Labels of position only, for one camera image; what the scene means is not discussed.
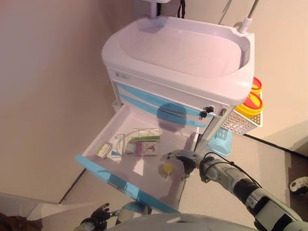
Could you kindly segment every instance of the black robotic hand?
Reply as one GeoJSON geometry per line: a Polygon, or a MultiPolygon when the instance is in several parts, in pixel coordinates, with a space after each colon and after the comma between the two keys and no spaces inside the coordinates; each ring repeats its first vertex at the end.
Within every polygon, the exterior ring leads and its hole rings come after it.
{"type": "Polygon", "coordinates": [[[107,220],[112,216],[111,213],[109,213],[109,203],[106,203],[96,209],[90,218],[84,219],[82,223],[91,222],[95,226],[95,231],[103,231],[107,229],[107,220]]]}

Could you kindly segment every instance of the keyhole lock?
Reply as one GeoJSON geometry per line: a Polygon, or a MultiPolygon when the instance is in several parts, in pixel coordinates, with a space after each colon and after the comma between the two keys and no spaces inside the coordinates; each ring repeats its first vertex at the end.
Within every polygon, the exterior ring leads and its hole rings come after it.
{"type": "Polygon", "coordinates": [[[207,113],[211,113],[214,111],[214,107],[213,106],[209,106],[209,107],[204,107],[203,108],[204,111],[200,112],[199,114],[199,119],[202,120],[203,118],[205,118],[207,116],[207,113]]]}

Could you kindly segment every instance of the beige wall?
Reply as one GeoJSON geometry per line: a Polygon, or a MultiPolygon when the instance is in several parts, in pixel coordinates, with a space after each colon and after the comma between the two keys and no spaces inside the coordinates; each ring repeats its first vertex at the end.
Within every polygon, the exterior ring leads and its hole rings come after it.
{"type": "MultiPolygon", "coordinates": [[[[238,26],[253,0],[186,0],[186,17],[238,26]],[[223,10],[231,3],[228,11],[223,10]]],[[[163,5],[176,15],[178,0],[163,5]]],[[[261,0],[249,32],[256,35],[255,75],[263,85],[264,126],[249,132],[308,155],[308,1],[261,0]]]]}
{"type": "Polygon", "coordinates": [[[59,202],[113,115],[104,42],[134,19],[129,0],[0,3],[0,192],[59,202]]]}

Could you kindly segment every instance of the robotic arm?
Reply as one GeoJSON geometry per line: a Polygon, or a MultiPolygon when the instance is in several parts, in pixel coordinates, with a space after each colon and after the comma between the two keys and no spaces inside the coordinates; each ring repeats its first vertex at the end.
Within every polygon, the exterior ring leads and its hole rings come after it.
{"type": "Polygon", "coordinates": [[[275,196],[264,190],[253,178],[249,177],[233,162],[215,159],[197,153],[176,150],[168,154],[184,164],[185,174],[189,175],[198,168],[201,181],[210,180],[219,183],[223,188],[235,195],[255,217],[255,226],[260,231],[305,231],[308,223],[275,196]]]}

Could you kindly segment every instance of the blue trim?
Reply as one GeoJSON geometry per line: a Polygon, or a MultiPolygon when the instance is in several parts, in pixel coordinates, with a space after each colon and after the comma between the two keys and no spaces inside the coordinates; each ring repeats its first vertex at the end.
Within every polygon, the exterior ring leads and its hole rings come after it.
{"type": "Polygon", "coordinates": [[[156,106],[159,106],[163,110],[168,110],[170,112],[185,114],[185,115],[192,115],[192,116],[198,116],[200,114],[200,111],[189,108],[187,106],[183,106],[179,103],[172,102],[170,100],[163,99],[161,97],[146,93],[141,90],[137,90],[131,87],[128,87],[126,85],[118,83],[118,86],[123,88],[124,90],[128,91],[129,93],[137,96],[138,98],[147,101],[151,104],[154,104],[156,106]]]}
{"type": "Polygon", "coordinates": [[[179,211],[177,211],[176,209],[147,194],[146,192],[142,191],[131,183],[110,173],[105,168],[90,161],[86,157],[77,155],[75,159],[95,176],[102,179],[104,182],[110,184],[114,188],[120,190],[121,192],[125,193],[129,197],[135,199],[136,201],[140,201],[148,205],[149,207],[153,207],[164,213],[179,213],[179,211]]]}
{"type": "Polygon", "coordinates": [[[140,109],[151,113],[155,116],[157,116],[160,119],[164,119],[173,123],[177,123],[177,124],[183,124],[183,125],[189,125],[192,127],[202,127],[202,128],[206,128],[207,126],[204,124],[199,124],[197,122],[194,122],[192,120],[189,119],[185,119],[183,117],[177,116],[177,115],[173,115],[170,114],[168,112],[165,112],[163,110],[157,109],[155,107],[152,107],[150,105],[147,105],[145,103],[139,102],[138,100],[132,99],[126,95],[120,94],[120,96],[125,99],[126,101],[130,102],[131,104],[139,107],[140,109]]]}

